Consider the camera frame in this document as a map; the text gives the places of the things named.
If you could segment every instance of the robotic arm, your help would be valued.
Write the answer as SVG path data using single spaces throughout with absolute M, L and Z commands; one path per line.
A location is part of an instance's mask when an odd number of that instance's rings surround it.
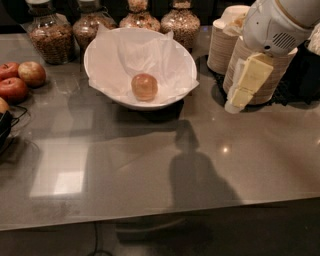
M 250 102 L 273 70 L 273 57 L 286 56 L 307 40 L 320 21 L 320 0 L 256 0 L 242 30 L 254 54 L 243 64 L 239 81 L 228 93 L 225 109 L 238 113 Z

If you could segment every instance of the floor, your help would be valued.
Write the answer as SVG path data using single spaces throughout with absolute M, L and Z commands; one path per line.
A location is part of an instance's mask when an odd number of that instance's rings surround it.
M 157 232 L 132 232 L 166 220 L 183 221 Z M 320 255 L 320 199 L 3 231 L 0 255 Z

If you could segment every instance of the stack of paper cups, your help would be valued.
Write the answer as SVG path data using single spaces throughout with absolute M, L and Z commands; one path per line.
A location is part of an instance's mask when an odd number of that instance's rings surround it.
M 211 44 L 208 54 L 208 67 L 221 75 L 227 72 L 228 64 L 238 36 L 229 36 L 223 33 L 223 29 L 229 23 L 246 13 L 249 6 L 234 5 L 225 9 L 220 19 L 212 24 Z
M 276 90 L 281 78 L 283 77 L 284 73 L 286 72 L 289 64 L 291 63 L 293 57 L 297 53 L 297 48 L 292 50 L 288 55 L 283 57 L 275 57 L 273 59 L 273 71 L 267 81 L 262 85 L 260 90 L 254 95 L 252 100 L 249 102 L 249 105 L 258 105 L 268 102 Z M 224 78 L 223 82 L 223 90 L 228 93 L 230 87 L 233 84 L 233 75 L 236 69 L 236 65 L 239 59 L 246 60 L 251 54 L 254 52 L 248 49 L 242 37 L 240 36 L 236 42 L 234 47 L 228 70 Z

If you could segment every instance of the jar of nuts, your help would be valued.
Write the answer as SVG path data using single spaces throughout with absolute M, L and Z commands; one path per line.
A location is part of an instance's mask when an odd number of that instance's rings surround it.
M 191 8 L 191 0 L 173 0 L 171 11 L 161 19 L 161 32 L 173 31 L 173 39 L 188 51 L 192 50 L 200 31 L 200 20 Z
M 160 31 L 160 22 L 148 11 L 148 0 L 128 0 L 128 8 L 129 13 L 120 21 L 119 27 Z
M 100 5 L 100 0 L 78 0 L 81 17 L 73 25 L 74 36 L 81 51 L 85 51 L 89 43 L 95 39 L 99 24 L 108 29 L 117 28 L 105 7 Z
M 64 64 L 75 58 L 72 26 L 60 19 L 51 0 L 26 0 L 33 22 L 27 28 L 33 46 L 45 62 Z

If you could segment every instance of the stainless steel surface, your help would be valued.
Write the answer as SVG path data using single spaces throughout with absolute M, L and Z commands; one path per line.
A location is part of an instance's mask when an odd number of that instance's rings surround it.
M 210 35 L 192 54 L 200 85 L 160 112 L 112 103 L 79 60 L 44 64 L 50 82 L 0 156 L 0 230 L 319 197 L 318 103 L 226 113 Z M 25 35 L 0 40 L 1 62 L 43 63 Z

